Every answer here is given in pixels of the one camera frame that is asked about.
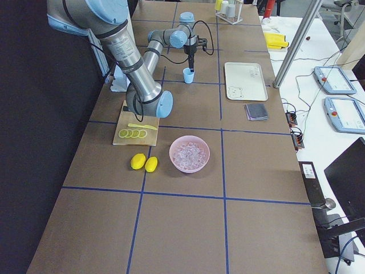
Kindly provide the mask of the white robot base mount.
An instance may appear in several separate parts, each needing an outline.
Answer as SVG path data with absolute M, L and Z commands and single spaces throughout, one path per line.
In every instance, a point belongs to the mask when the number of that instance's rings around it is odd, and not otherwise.
M 116 65 L 112 76 L 111 91 L 126 92 L 130 83 L 131 82 L 125 73 L 123 73 L 121 68 Z

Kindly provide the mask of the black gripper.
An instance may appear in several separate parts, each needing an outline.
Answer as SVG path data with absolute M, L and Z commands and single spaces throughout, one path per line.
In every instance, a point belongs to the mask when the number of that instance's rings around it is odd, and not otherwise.
M 189 38 L 184 45 L 184 53 L 188 56 L 188 65 L 190 72 L 194 72 L 194 55 L 197 49 L 201 47 L 203 51 L 207 50 L 207 39 L 200 37 Z

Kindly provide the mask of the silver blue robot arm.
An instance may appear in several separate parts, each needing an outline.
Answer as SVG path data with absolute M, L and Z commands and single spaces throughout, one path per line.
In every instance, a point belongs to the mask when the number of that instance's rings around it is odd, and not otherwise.
M 152 77 L 163 48 L 184 49 L 193 71 L 194 55 L 198 47 L 206 48 L 206 39 L 194 31 L 193 13 L 184 12 L 177 27 L 151 31 L 148 48 L 140 54 L 127 28 L 128 14 L 127 1 L 47 1 L 48 23 L 53 29 L 83 36 L 92 31 L 109 49 L 130 81 L 126 101 L 131 112 L 165 118 L 172 111 L 173 95 Z

